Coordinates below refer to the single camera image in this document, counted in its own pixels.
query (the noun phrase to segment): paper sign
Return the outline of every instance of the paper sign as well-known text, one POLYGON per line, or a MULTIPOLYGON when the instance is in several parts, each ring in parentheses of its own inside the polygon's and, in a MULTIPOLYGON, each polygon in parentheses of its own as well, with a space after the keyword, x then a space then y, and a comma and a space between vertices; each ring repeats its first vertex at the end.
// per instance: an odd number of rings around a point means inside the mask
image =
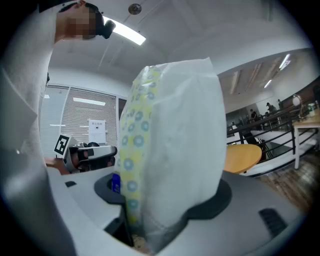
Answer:
POLYGON ((107 144, 105 120, 89 119, 89 142, 107 144))

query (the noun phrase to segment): white table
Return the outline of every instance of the white table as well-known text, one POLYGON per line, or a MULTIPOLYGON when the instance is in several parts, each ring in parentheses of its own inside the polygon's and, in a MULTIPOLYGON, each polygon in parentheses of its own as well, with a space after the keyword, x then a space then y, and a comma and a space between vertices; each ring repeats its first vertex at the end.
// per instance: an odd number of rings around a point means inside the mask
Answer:
POLYGON ((303 121, 294 122, 292 125, 294 127, 294 137, 295 137, 295 163, 294 168, 299 168, 299 129, 302 128, 320 128, 320 109, 314 110, 314 116, 307 116, 303 121))

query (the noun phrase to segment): window blinds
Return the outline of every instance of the window blinds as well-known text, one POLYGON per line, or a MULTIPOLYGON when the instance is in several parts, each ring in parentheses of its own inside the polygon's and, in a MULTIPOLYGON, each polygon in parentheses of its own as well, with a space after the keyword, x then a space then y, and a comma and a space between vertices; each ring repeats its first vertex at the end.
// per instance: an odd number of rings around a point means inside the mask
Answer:
POLYGON ((40 140, 44 157, 55 157, 54 148, 60 132, 61 114, 68 89, 48 86, 42 101, 40 116, 40 140))
POLYGON ((116 97, 71 88, 62 116, 61 133, 74 137, 79 143, 95 142, 89 141, 89 119, 105 120, 106 144, 117 146, 116 97))

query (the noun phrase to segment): diaper package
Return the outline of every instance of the diaper package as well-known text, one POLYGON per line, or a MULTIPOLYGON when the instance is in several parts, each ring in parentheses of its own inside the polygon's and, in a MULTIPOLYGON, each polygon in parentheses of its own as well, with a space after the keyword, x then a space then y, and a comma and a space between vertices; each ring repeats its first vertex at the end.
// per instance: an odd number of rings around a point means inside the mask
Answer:
POLYGON ((223 95, 209 58, 145 67, 119 121, 120 192, 153 252, 184 213, 215 195, 226 157, 223 95))

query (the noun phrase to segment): wooden floor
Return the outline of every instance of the wooden floor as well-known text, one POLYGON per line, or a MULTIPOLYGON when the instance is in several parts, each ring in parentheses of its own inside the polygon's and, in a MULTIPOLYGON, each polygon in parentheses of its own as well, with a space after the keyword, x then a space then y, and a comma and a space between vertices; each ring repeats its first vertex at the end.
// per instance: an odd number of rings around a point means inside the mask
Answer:
POLYGON ((256 177, 287 198, 301 211, 310 209, 316 190, 320 188, 320 152, 312 151, 300 158, 299 169, 295 163, 256 177))

